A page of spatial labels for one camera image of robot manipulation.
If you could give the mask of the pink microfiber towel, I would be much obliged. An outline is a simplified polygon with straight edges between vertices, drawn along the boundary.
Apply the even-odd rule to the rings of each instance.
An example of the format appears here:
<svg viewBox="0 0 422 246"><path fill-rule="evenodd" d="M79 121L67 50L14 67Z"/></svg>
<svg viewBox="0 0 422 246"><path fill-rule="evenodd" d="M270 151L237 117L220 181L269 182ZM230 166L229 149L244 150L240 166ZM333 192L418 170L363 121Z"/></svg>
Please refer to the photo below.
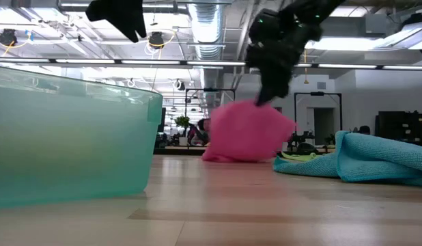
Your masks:
<svg viewBox="0 0 422 246"><path fill-rule="evenodd" d="M269 104L239 100L210 114L210 138L202 159L219 163L256 163L276 156L296 127Z"/></svg>

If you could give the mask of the black aluminium table frame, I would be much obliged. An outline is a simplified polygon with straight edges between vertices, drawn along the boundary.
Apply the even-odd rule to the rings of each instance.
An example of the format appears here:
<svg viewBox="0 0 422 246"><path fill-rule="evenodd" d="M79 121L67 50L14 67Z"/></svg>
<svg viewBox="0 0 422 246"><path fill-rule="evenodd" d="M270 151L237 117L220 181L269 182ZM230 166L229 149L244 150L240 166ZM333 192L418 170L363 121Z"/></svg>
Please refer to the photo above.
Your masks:
<svg viewBox="0 0 422 246"><path fill-rule="evenodd" d="M201 156L205 150L206 147L167 146L166 148L155 148L154 154Z"/></svg>

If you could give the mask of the black storage cabinet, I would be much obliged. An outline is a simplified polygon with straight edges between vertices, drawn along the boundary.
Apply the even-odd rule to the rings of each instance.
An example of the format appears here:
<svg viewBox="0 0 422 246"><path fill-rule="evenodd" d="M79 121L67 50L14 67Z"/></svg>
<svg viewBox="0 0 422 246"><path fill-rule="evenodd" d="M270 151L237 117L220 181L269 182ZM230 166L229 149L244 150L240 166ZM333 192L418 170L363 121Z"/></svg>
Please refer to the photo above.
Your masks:
<svg viewBox="0 0 422 246"><path fill-rule="evenodd" d="M375 136L422 146L422 112L379 111Z"/></svg>

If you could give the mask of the green microfiber towel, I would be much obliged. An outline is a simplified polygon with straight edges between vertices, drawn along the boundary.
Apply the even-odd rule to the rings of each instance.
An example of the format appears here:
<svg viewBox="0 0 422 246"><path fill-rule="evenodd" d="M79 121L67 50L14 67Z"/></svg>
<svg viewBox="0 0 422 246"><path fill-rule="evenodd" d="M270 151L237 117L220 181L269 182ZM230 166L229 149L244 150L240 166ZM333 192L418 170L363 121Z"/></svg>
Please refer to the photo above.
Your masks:
<svg viewBox="0 0 422 246"><path fill-rule="evenodd" d="M299 161L299 162L307 162L307 161L311 161L318 158L318 155L314 152L307 155L286 154L285 152L282 152L281 155L283 159Z"/></svg>

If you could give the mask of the black ceiling-hung device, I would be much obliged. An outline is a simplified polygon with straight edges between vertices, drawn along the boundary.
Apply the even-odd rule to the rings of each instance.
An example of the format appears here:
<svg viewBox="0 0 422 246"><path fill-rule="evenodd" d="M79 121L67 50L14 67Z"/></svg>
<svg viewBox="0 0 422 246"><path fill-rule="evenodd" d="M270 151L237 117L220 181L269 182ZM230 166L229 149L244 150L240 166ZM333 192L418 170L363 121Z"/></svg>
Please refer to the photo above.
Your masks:
<svg viewBox="0 0 422 246"><path fill-rule="evenodd" d="M148 44L153 49L162 49L164 47L163 33L160 31L154 31L148 40Z"/></svg>
<svg viewBox="0 0 422 246"><path fill-rule="evenodd" d="M18 43L15 33L15 29L3 29L0 33L0 44L4 46L15 46Z"/></svg>

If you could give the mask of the teal translucent plastic bin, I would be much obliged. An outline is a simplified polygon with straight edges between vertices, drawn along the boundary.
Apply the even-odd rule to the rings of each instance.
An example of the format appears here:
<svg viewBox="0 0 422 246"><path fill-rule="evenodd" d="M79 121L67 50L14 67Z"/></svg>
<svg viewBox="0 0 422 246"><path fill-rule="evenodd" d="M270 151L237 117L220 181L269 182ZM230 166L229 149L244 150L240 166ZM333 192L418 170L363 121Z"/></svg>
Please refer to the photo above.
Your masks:
<svg viewBox="0 0 422 246"><path fill-rule="evenodd" d="M0 116L30 98L90 98L143 105L147 123L137 158L125 163L68 162L23 147L0 120L0 208L139 193L147 185L160 124L160 94L0 67Z"/></svg>

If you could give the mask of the black flat panel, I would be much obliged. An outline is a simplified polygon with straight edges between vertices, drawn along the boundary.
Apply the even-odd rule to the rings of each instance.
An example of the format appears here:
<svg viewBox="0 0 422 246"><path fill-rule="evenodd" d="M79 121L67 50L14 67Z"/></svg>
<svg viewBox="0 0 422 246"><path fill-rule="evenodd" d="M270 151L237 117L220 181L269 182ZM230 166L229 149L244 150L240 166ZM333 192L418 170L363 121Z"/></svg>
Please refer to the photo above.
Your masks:
<svg viewBox="0 0 422 246"><path fill-rule="evenodd" d="M163 133L164 132L164 127L165 127L165 116L166 116L166 108L163 107L162 111L161 111L161 119L160 119L160 124L158 125L158 129L157 132L158 133Z"/></svg>

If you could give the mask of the potted plant white pot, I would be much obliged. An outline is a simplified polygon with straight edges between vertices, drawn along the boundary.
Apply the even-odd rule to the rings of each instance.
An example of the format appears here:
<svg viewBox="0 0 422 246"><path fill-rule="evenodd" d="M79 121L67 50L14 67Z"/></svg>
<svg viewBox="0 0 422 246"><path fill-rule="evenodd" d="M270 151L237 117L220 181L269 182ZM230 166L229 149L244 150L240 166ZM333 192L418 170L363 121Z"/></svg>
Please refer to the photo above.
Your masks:
<svg viewBox="0 0 422 246"><path fill-rule="evenodd" d="M179 145L180 146L187 146L188 145L188 128L190 126L190 118L185 115L178 116L175 119L175 124L177 127L181 127L184 129L182 136L179 138Z"/></svg>

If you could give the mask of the blue microfiber towel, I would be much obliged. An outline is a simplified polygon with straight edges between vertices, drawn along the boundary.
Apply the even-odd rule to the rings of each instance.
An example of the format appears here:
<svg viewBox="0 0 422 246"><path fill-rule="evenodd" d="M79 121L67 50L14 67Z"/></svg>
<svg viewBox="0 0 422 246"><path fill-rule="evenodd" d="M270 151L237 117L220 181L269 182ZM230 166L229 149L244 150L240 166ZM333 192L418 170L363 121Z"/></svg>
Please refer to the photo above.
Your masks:
<svg viewBox="0 0 422 246"><path fill-rule="evenodd" d="M305 162L276 158L281 174L340 178L344 182L387 182L422 187L422 146L372 135L339 131L336 148Z"/></svg>

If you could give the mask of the silver ribbed ceiling duct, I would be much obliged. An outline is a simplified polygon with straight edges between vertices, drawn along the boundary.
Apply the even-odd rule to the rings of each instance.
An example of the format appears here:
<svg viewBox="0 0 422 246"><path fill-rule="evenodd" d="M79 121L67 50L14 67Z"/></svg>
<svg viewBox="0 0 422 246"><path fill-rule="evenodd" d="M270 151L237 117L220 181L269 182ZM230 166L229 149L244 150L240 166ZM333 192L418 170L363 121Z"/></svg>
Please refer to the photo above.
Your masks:
<svg viewBox="0 0 422 246"><path fill-rule="evenodd" d="M195 51L199 60L219 60L223 47L223 5L210 3L190 3L187 5L191 16L193 40L197 43Z"/></svg>

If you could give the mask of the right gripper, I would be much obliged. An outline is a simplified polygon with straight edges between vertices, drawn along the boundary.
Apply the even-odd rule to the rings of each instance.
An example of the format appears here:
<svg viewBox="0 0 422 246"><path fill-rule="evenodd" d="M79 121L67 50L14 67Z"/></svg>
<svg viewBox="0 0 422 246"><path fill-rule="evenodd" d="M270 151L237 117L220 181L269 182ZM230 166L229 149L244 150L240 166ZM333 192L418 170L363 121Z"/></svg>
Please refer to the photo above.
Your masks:
<svg viewBox="0 0 422 246"><path fill-rule="evenodd" d="M310 41L322 37L322 28L318 24L293 22L283 32L283 42L295 48L305 48ZM301 49L264 50L256 44L247 47L247 66L259 69L261 87L256 105L265 105L274 98L285 98L289 94L290 81L295 65L302 54Z"/></svg>

